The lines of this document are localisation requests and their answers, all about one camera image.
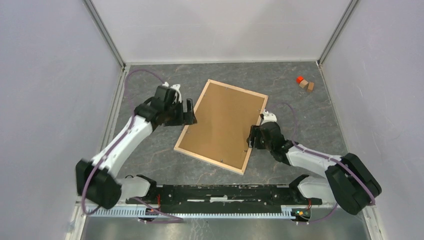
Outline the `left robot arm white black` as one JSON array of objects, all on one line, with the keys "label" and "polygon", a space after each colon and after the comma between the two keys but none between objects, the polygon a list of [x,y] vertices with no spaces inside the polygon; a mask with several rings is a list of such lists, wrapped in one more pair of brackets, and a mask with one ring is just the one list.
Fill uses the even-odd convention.
[{"label": "left robot arm white black", "polygon": [[159,85],[154,96],[138,105],[118,135],[90,160],[81,159],[75,166],[77,193],[81,204],[87,200],[98,208],[111,209],[119,201],[139,197],[145,204],[153,203],[157,190],[146,177],[118,179],[125,161],[159,126],[187,126],[197,123],[192,99],[184,110],[180,84]]}]

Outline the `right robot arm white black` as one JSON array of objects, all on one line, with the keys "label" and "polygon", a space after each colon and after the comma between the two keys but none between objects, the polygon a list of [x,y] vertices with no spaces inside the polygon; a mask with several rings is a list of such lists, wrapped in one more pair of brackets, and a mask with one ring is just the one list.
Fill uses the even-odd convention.
[{"label": "right robot arm white black", "polygon": [[311,150],[285,139],[275,121],[252,125],[246,142],[251,149],[267,150],[279,163],[321,176],[317,180],[305,176],[289,189],[289,199],[295,204],[316,198],[357,215],[366,206],[374,205],[382,193],[382,187],[357,155],[329,155]]}]

